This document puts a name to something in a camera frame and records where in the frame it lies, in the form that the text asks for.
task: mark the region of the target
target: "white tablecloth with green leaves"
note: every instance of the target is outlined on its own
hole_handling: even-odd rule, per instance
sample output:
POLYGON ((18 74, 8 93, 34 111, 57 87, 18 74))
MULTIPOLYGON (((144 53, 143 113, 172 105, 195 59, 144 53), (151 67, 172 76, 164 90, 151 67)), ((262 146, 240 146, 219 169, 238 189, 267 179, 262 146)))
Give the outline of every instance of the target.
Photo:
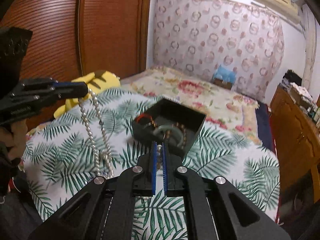
MULTIPOLYGON (((98 96, 110 135, 115 176, 137 163, 144 146, 132 137, 131 121, 160 97, 148 98, 123 89, 98 96)), ((92 103, 85 103, 99 150, 103 141, 92 103)), ((94 177, 94 159, 87 133, 75 107, 27 142, 24 167, 35 206, 46 220, 94 177)), ((279 201, 278 160, 268 149, 247 138, 205 122, 185 166, 213 179, 225 176, 271 219, 279 201)), ((162 171, 157 172, 156 196, 137 198, 132 239, 187 239, 183 198, 166 198, 162 171)))

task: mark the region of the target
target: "pink patterned curtain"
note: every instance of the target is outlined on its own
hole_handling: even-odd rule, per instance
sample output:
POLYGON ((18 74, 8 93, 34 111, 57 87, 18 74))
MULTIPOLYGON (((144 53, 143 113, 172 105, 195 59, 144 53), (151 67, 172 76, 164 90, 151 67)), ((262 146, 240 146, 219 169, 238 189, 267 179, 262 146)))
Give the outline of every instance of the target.
POLYGON ((154 63, 210 81, 222 65, 232 90, 264 100, 284 39, 270 11, 230 0, 156 0, 154 63))

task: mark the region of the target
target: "air conditioner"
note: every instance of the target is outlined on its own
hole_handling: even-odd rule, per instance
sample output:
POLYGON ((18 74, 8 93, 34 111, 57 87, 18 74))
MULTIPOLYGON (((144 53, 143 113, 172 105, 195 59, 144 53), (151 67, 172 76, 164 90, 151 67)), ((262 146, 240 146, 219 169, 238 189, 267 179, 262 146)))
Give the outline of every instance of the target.
POLYGON ((295 24, 299 24, 301 21, 298 15, 299 7, 291 0, 255 0, 269 7, 270 9, 279 12, 283 16, 287 17, 295 24))

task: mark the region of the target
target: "silver bolt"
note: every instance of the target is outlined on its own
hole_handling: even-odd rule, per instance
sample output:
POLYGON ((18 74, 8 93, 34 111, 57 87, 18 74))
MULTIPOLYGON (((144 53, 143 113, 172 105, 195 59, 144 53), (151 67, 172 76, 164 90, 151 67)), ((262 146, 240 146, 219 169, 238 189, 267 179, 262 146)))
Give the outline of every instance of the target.
POLYGON ((224 177, 216 177, 216 182, 218 184, 225 184, 226 179, 224 177))
POLYGON ((132 171, 135 172, 135 173, 139 173, 139 172, 141 172, 142 170, 143 170, 143 169, 142 169, 141 166, 134 166, 134 167, 132 168, 132 171))
POLYGON ((97 184, 97 185, 100 185, 104 182, 104 178, 103 177, 96 177, 94 179, 94 183, 97 184))
POLYGON ((162 150, 162 145, 161 145, 161 144, 158 144, 158 145, 157 145, 157 152, 161 152, 161 150, 162 150))
POLYGON ((180 173, 186 173, 188 171, 188 169, 184 166, 180 166, 177 168, 177 171, 180 173))

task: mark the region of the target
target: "human hand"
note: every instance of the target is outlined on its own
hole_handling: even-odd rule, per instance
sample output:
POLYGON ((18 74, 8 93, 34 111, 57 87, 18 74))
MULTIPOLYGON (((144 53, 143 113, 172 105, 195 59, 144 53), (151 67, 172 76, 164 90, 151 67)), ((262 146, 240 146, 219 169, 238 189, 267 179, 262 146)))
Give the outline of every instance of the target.
POLYGON ((21 158, 26 149, 28 127, 25 119, 11 124, 10 127, 11 133, 0 127, 0 141, 4 142, 5 146, 12 147, 8 152, 8 158, 12 161, 15 158, 21 158))

